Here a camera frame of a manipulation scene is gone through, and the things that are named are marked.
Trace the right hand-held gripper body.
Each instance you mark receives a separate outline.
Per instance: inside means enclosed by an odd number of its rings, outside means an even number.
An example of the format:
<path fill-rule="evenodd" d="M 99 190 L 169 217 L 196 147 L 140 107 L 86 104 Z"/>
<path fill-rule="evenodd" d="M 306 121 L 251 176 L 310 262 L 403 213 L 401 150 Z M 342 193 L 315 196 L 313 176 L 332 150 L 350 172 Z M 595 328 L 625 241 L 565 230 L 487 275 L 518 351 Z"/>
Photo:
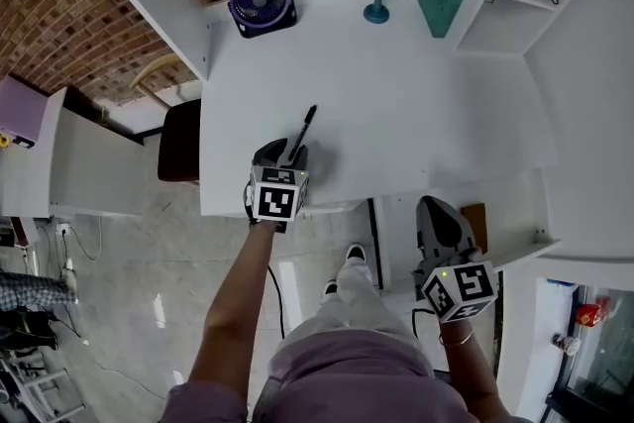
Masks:
<path fill-rule="evenodd" d="M 480 248 L 440 260 L 426 260 L 412 271 L 416 299 L 426 299 L 440 323 L 480 314 L 498 296 L 492 263 Z"/>

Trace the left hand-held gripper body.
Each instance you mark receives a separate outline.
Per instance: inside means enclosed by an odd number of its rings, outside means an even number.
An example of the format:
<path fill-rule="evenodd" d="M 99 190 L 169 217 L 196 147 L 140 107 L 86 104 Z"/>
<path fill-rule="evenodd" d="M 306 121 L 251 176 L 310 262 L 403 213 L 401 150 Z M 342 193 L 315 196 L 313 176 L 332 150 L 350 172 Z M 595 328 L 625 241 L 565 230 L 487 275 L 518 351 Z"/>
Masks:
<path fill-rule="evenodd" d="M 271 221 L 277 233 L 285 233 L 303 207 L 308 182 L 306 169 L 253 165 L 243 191 L 250 224 Z"/>

